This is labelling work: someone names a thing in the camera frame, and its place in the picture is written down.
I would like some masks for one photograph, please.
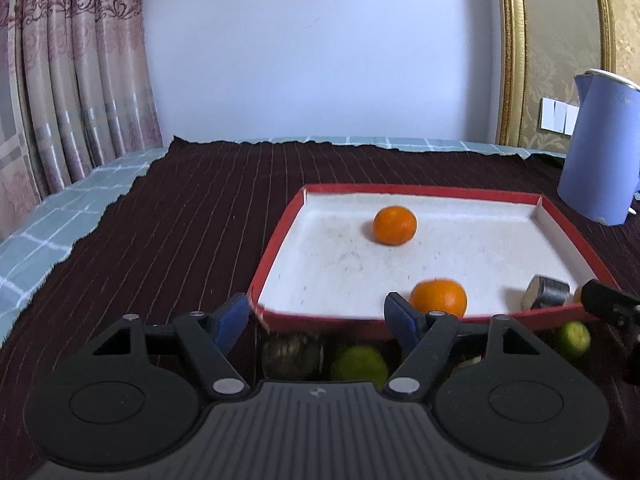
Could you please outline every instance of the white wall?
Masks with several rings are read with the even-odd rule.
[[[497,1],[145,0],[144,12],[165,142],[495,139]]]

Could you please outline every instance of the ribbed gray panel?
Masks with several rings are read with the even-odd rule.
[[[418,404],[372,384],[265,383],[219,404],[187,445],[115,473],[46,463],[31,480],[604,480],[589,463],[542,474],[501,470],[457,450]]]

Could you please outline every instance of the kettle spout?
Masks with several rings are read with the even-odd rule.
[[[582,106],[585,99],[587,98],[592,79],[593,75],[591,74],[580,74],[574,76],[575,85],[578,88],[578,99],[580,99],[580,106]]]

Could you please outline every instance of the triangular cutout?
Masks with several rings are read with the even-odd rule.
[[[94,355],[124,355],[131,353],[131,330],[121,328],[100,345]]]
[[[505,354],[540,355],[531,343],[526,341],[513,328],[507,329],[502,338],[502,351]]]

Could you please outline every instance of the blue gripper pad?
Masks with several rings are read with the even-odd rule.
[[[397,292],[386,295],[385,324],[406,354],[411,353],[426,330],[424,314],[415,310]]]
[[[212,315],[215,322],[213,344],[226,356],[238,341],[249,322],[251,306],[248,298],[238,292],[220,306]]]

